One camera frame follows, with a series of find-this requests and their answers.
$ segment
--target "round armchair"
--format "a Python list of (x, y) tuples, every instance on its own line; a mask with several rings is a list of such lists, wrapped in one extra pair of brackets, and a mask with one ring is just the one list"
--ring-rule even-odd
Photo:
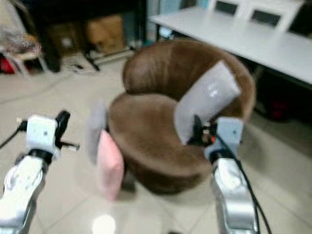
[(178, 193), (211, 172), (201, 147), (181, 145), (174, 110), (192, 84), (220, 60), (242, 92), (218, 115), (247, 121), (254, 106), (254, 80), (229, 53), (201, 42), (173, 40), (143, 48), (126, 62), (126, 92), (110, 107), (109, 128), (129, 170), (150, 191)]

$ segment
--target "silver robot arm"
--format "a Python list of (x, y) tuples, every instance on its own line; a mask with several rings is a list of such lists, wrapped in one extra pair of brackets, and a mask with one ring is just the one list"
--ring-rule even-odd
[(258, 216), (247, 181), (236, 160), (243, 123), (237, 118), (220, 117), (215, 142), (206, 148), (205, 157), (213, 165), (211, 188), (221, 234), (257, 234)]
[(32, 115), (23, 131), (29, 153), (17, 159), (5, 177), (0, 200), (0, 234), (27, 234), (36, 210), (36, 200), (45, 184), (52, 160), (60, 158), (62, 146), (79, 146), (61, 142), (70, 114), (62, 111), (56, 119)]

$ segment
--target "pink pillow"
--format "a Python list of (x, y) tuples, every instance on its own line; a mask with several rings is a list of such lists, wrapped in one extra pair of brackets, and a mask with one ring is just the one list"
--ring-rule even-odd
[(96, 184), (101, 194), (114, 201), (124, 173), (123, 157), (112, 137), (102, 130), (97, 146)]

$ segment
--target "white pillow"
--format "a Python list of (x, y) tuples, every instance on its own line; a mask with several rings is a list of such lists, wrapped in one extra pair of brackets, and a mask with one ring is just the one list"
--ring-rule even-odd
[(239, 95), (235, 78), (222, 60), (205, 72), (175, 108), (175, 129), (182, 145), (193, 136), (194, 115), (205, 123)]
[(86, 149), (89, 159), (93, 164), (97, 163), (98, 142), (103, 129), (107, 129), (107, 109), (104, 100), (99, 100), (89, 113), (86, 124)]

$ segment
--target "red object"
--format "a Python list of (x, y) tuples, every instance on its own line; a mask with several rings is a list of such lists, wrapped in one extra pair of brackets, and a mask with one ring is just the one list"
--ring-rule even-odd
[(276, 121), (284, 121), (289, 118), (290, 103), (286, 100), (272, 100), (268, 109), (268, 116)]
[(2, 58), (0, 61), (0, 68), (6, 74), (14, 74), (14, 69), (6, 58)]

